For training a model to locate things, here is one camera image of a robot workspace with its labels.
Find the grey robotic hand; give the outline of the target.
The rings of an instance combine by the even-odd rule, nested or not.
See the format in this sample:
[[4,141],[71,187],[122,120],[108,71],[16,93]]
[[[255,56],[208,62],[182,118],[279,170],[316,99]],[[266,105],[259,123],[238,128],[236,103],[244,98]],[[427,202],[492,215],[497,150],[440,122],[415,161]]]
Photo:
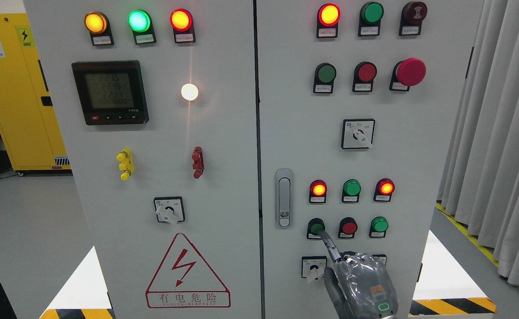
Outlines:
[[373,256],[340,253],[324,230],[322,238],[332,260],[324,270],[324,284],[340,319],[395,319],[399,299],[387,269]]

